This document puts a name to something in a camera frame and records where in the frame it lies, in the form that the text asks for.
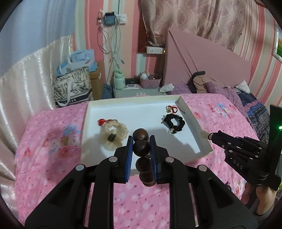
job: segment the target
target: metal rivet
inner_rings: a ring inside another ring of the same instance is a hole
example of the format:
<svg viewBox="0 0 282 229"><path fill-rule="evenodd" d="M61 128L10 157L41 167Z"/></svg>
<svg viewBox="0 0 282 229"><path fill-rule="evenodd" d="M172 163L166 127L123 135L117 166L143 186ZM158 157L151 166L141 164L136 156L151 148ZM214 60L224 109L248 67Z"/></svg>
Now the metal rivet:
<svg viewBox="0 0 282 229"><path fill-rule="evenodd" d="M174 158L173 157L167 157L166 162L172 163L172 162L174 162Z"/></svg>
<svg viewBox="0 0 282 229"><path fill-rule="evenodd" d="M75 169L77 170L77 171L82 171L82 170L84 170L84 165L77 165L76 167L75 167Z"/></svg>
<svg viewBox="0 0 282 229"><path fill-rule="evenodd" d="M115 157L115 156L112 156L112 157L109 158L110 162L116 162L117 160L118 160L118 158Z"/></svg>
<svg viewBox="0 0 282 229"><path fill-rule="evenodd" d="M207 168L205 165L200 165L200 166L199 166L199 170L202 171L202 172L207 171L207 169L208 169L208 168Z"/></svg>

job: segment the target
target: human hand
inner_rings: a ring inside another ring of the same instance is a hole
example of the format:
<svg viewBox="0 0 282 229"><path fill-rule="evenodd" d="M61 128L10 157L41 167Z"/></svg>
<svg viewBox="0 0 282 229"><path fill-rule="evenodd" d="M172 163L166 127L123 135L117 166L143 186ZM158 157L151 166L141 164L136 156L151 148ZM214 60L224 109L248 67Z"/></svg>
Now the human hand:
<svg viewBox="0 0 282 229"><path fill-rule="evenodd" d="M253 189L254 187L248 182L245 184L245 191L243 192L241 198L243 204L247 204L249 202ZM261 185L256 188L255 192L259 199L259 205L257 207L256 213L258 215L263 215L271 209L275 201L277 191L274 191L267 186Z"/></svg>

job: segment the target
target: black and white patterned bag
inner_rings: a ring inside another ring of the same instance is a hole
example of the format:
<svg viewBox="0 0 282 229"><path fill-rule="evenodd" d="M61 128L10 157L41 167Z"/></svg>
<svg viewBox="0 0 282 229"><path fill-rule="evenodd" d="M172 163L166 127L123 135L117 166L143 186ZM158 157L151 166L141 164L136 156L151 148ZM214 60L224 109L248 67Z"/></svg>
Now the black and white patterned bag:
<svg viewBox="0 0 282 229"><path fill-rule="evenodd" d="M75 69L53 82L56 105L66 107L84 101L93 101L88 67Z"/></svg>

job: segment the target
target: charger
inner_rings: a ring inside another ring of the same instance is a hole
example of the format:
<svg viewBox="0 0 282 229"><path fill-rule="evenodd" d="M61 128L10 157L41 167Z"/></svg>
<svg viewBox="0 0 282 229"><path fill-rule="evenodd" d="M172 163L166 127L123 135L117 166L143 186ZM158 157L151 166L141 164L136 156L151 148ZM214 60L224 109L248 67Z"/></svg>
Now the charger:
<svg viewBox="0 0 282 229"><path fill-rule="evenodd" d="M116 24L116 16L115 16L114 12L105 13L104 25L113 26L115 24Z"/></svg>

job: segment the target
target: beige scrunchie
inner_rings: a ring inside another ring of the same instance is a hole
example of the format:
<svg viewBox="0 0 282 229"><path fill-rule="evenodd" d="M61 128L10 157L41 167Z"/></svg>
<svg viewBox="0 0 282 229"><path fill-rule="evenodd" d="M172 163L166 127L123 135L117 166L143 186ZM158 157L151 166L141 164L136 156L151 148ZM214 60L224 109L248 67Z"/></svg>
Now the beige scrunchie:
<svg viewBox="0 0 282 229"><path fill-rule="evenodd" d="M108 140L111 134L116 135L113 142ZM115 151L117 148L122 147L122 140L127 137L127 134L128 129L125 124L112 120L101 126L100 140L106 150Z"/></svg>

